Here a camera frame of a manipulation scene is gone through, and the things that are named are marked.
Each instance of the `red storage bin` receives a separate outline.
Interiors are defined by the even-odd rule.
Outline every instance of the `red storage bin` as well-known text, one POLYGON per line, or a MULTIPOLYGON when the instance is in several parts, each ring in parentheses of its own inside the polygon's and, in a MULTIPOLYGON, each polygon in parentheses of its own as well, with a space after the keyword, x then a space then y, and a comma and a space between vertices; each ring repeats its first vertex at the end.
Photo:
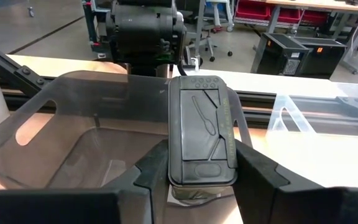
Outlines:
MULTIPOLYGON (((269 18, 271 18, 274 10, 274 6, 271 6, 269 10, 269 18)), ((286 22, 289 24, 297 24, 301 20, 301 11, 299 9, 280 9, 280 14, 278 15, 278 22, 286 22)))
POLYGON ((244 19, 267 20, 269 17, 269 5, 257 1, 239 1, 236 17, 244 19))
POLYGON ((305 13, 303 14, 302 23, 319 26, 325 24, 327 18, 328 18, 327 12, 306 10, 305 13))

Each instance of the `bin handle cutout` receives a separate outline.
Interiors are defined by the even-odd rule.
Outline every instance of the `bin handle cutout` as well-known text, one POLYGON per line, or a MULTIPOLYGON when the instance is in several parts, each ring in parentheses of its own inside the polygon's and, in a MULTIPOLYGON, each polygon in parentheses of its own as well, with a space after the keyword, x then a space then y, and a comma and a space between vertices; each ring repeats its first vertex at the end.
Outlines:
POLYGON ((45 125, 55 116, 56 102, 48 100, 44 105, 38 109, 22 126, 20 126, 15 135, 16 142, 20 146, 26 146, 33 140, 33 138, 44 128, 45 125), (55 111, 52 114, 41 113, 40 110, 43 106, 54 106, 55 111))

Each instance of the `black computer tower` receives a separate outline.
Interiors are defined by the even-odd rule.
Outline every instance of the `black computer tower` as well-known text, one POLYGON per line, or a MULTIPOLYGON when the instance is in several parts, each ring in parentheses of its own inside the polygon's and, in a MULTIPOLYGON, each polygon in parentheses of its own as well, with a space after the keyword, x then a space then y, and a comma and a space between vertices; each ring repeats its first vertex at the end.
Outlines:
POLYGON ((285 34, 260 36, 251 73, 296 76, 309 49, 285 34))
POLYGON ((329 79, 341 61, 346 45, 332 39, 294 38, 309 49, 308 57, 297 76, 329 79))

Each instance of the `gray floor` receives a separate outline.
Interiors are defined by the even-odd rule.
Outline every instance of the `gray floor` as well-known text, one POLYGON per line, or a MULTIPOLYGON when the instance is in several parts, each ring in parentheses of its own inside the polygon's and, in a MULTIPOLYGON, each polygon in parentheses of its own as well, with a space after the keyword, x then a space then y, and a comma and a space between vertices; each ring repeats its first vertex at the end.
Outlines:
MULTIPOLYGON (((0 50, 9 53, 33 40, 83 16, 80 0, 30 0, 19 1, 13 6, 0 8, 0 50), (35 17, 28 16, 27 7, 32 6, 35 17)), ((201 48, 204 59, 203 68, 233 72, 249 72, 255 52, 252 46, 258 44, 257 34, 243 25, 235 27, 234 32, 213 34, 217 48, 216 60, 209 61, 209 53, 201 48)), ((93 60, 96 55, 88 45, 88 33, 85 20, 81 19, 61 31, 19 51, 17 55, 39 57, 72 58, 93 60)), ((354 64, 358 66, 358 52, 355 52, 354 64)), ((353 75, 338 66, 331 78, 336 82, 358 83, 358 75, 353 75)))

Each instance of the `black plastic case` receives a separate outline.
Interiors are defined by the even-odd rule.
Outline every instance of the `black plastic case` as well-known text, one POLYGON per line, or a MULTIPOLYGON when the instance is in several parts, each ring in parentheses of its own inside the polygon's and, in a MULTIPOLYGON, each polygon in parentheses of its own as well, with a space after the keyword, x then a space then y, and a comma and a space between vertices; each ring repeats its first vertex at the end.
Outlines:
POLYGON ((177 187, 215 187, 236 178, 233 120, 225 82, 175 77, 168 87, 169 171, 177 187))

